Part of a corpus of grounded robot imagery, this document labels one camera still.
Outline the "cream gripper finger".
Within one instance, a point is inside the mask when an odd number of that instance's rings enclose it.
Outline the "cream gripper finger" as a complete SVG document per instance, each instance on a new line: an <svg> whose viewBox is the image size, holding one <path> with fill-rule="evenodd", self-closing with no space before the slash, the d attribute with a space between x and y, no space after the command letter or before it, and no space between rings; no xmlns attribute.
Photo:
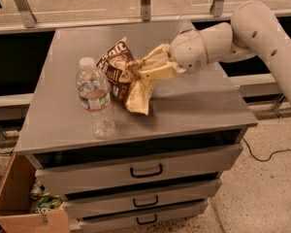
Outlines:
<svg viewBox="0 0 291 233"><path fill-rule="evenodd" d="M142 59L138 59L137 62L143 70L151 70L163 66L167 62L167 49L165 47L157 47Z"/></svg>
<svg viewBox="0 0 291 233"><path fill-rule="evenodd" d="M140 72L140 77L143 80L167 80L174 78L178 73L174 70L144 70Z"/></svg>

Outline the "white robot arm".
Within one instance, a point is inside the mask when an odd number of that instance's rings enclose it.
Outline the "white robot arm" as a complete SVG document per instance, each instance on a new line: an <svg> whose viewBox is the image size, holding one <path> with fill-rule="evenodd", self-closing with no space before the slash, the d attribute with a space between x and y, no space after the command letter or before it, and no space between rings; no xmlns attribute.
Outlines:
<svg viewBox="0 0 291 233"><path fill-rule="evenodd" d="M167 50L181 71L257 55L291 105L291 38L270 8L260 1L241 3L229 22L181 32Z"/></svg>

